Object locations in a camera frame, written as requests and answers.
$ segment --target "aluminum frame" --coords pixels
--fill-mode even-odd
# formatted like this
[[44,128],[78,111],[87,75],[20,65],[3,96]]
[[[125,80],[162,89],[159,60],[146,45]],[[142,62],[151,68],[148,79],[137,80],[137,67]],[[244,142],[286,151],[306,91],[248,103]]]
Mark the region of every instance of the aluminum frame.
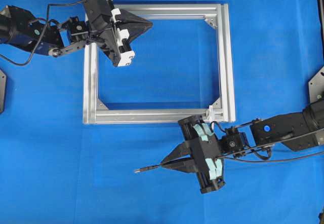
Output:
[[235,121],[235,98],[232,68],[228,4],[135,4],[115,5],[148,20],[205,20],[216,30],[220,97],[201,109],[109,110],[98,98],[98,47],[85,47],[84,124],[173,123],[185,117],[203,114],[206,122]]

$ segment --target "gray metal plate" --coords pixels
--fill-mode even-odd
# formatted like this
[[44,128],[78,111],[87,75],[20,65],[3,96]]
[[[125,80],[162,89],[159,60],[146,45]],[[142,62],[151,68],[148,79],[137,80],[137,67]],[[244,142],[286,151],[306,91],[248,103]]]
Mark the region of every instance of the gray metal plate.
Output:
[[[324,67],[322,67],[317,74],[308,82],[309,101],[310,103],[322,98],[324,92]],[[324,144],[324,131],[316,133],[318,144]]]

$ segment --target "black bracket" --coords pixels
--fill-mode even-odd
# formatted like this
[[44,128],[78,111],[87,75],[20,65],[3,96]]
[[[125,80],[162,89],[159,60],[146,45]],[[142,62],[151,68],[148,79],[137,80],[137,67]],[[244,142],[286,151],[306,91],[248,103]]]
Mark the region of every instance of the black bracket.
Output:
[[7,76],[0,70],[0,114],[5,109],[6,83]]

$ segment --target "black cable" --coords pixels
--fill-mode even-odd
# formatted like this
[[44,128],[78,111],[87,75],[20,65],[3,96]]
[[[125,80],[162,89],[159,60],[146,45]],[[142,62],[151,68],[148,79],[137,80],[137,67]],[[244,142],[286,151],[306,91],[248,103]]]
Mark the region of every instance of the black cable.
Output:
[[217,127],[220,129],[220,131],[226,133],[226,131],[222,128],[222,126],[217,121],[212,121],[211,122],[211,129],[213,129],[213,124],[216,124]]
[[39,38],[38,38],[38,41],[37,41],[35,47],[34,47],[33,50],[31,51],[31,53],[30,53],[30,55],[29,55],[29,58],[28,58],[28,60],[27,60],[26,62],[24,62],[24,63],[16,63],[16,62],[12,61],[11,59],[7,58],[6,56],[4,56],[4,55],[2,55],[2,54],[0,54],[0,57],[3,58],[4,60],[6,60],[6,61],[8,61],[8,62],[10,62],[10,63],[12,63],[12,64],[14,64],[14,65],[16,65],[16,66],[25,66],[25,65],[29,64],[30,61],[31,61],[31,59],[32,59],[32,57],[33,57],[33,55],[34,55],[34,53],[35,53],[35,51],[36,51],[36,49],[37,49],[37,47],[39,46],[39,44],[41,43],[41,40],[42,40],[43,37],[44,37],[45,31],[46,31],[45,28],[46,28],[46,27],[48,26],[48,24],[50,23],[50,21],[49,21],[49,16],[50,16],[50,7],[51,7],[51,6],[57,6],[57,7],[68,7],[68,6],[78,5],[78,4],[81,4],[81,3],[84,3],[84,2],[86,2],[86,0],[81,0],[81,1],[78,1],[78,2],[75,2],[75,3],[70,3],[70,4],[48,4],[48,5],[47,5],[47,13],[46,13],[46,20],[45,20],[46,22],[45,22],[45,25],[44,25],[44,27],[43,27],[43,29],[42,29],[42,32],[41,32],[41,34],[40,34],[40,36],[39,36]]
[[228,154],[225,154],[223,156],[216,157],[215,159],[222,159],[222,158],[226,158],[227,156],[230,156],[230,155],[233,155],[233,154],[243,153],[243,152],[248,151],[248,150],[253,150],[253,149],[256,149],[256,148],[260,148],[260,147],[272,146],[272,145],[274,145],[276,143],[282,143],[282,142],[286,142],[286,141],[289,141],[289,140],[299,139],[299,138],[302,138],[302,137],[307,136],[307,135],[315,134],[315,133],[317,133],[319,131],[322,131],[322,130],[324,130],[324,128],[317,129],[315,131],[308,132],[306,134],[302,134],[302,135],[299,135],[299,136],[295,136],[295,137],[292,137],[292,138],[289,138],[289,139],[279,140],[279,141],[271,142],[271,143],[264,144],[264,145],[256,145],[254,147],[250,147],[250,148],[245,149],[245,150],[242,150],[242,151],[238,151],[238,152],[234,152],[234,153],[228,153]]
[[224,159],[232,160],[232,161],[238,161],[238,162],[244,162],[244,163],[276,163],[276,162],[291,162],[291,161],[301,160],[301,159],[314,157],[314,156],[320,156],[320,155],[324,155],[324,151],[323,152],[317,152],[317,153],[314,153],[314,154],[305,155],[305,156],[301,156],[301,157],[290,158],[290,159],[282,159],[282,160],[249,161],[249,160],[235,159],[235,158],[232,158],[232,157],[224,157]]

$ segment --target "blue table surface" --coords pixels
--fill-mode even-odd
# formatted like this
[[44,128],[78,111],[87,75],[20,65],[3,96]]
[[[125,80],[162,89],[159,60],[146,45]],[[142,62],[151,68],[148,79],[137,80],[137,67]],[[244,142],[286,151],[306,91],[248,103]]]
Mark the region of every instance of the blue table surface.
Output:
[[[44,17],[48,3],[0,0]],[[228,3],[237,121],[301,111],[308,80],[323,66],[316,0],[114,0],[115,3]],[[51,17],[83,19],[82,5]],[[132,43],[133,65],[100,55],[100,98],[112,108],[204,107],[218,97],[215,34],[203,21],[155,21]],[[28,54],[8,45],[18,62]],[[83,51],[35,55],[8,75],[0,115],[0,223],[318,223],[323,157],[253,165],[226,162],[226,186],[201,195],[194,174],[158,163],[183,136],[177,124],[83,125]],[[278,144],[274,159],[300,153]]]

